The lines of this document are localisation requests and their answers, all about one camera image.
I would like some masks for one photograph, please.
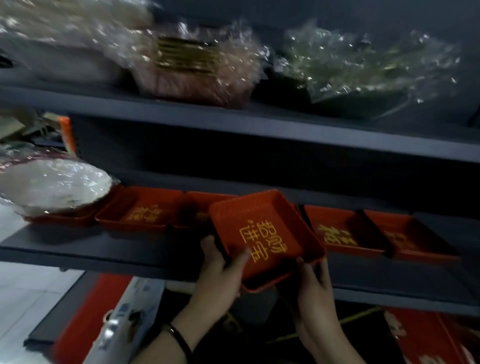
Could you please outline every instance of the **plastic wrap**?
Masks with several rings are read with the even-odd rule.
[[[124,30],[111,56],[132,69],[148,94],[228,108],[241,107],[263,74],[269,55],[242,22],[223,28],[186,23]]]
[[[118,183],[67,153],[0,146],[0,204],[24,217],[78,211],[107,196]]]
[[[148,0],[0,0],[0,49],[35,76],[114,84],[122,68],[103,55],[124,27],[154,22]]]
[[[459,48],[412,31],[390,47],[376,49],[366,35],[340,34],[309,21],[288,30],[277,74],[299,81],[311,103],[357,94],[404,93],[409,102],[423,102],[454,91],[453,69]]]

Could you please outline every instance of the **left hand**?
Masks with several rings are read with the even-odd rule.
[[[225,267],[225,260],[215,246],[213,235],[203,238],[200,244],[205,261],[188,306],[214,325],[227,313],[238,296],[243,270],[251,255],[250,250],[246,249],[231,265]]]

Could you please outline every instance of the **black strap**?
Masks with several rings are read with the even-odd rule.
[[[180,334],[180,332],[172,326],[172,324],[165,324],[163,326],[163,329],[168,331],[172,336],[175,338],[183,352],[185,353],[185,356],[187,357],[187,363],[193,363],[193,354],[192,350],[190,349],[190,346],[188,346],[187,342],[183,338],[183,336]]]

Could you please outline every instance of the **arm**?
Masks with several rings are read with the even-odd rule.
[[[188,305],[171,322],[193,351],[202,337],[227,313],[237,297],[243,269],[250,259],[246,250],[225,268],[222,254],[213,236],[201,241],[205,261],[200,271],[195,293]],[[186,364],[183,350],[168,332],[160,335],[145,348],[132,364]]]
[[[338,321],[327,261],[315,270],[298,261],[300,282],[285,292],[298,336],[317,364],[365,364]]]

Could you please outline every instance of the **white bowl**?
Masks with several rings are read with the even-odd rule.
[[[0,173],[0,196],[24,216],[80,208],[109,193],[112,178],[91,164],[71,159],[37,159]]]

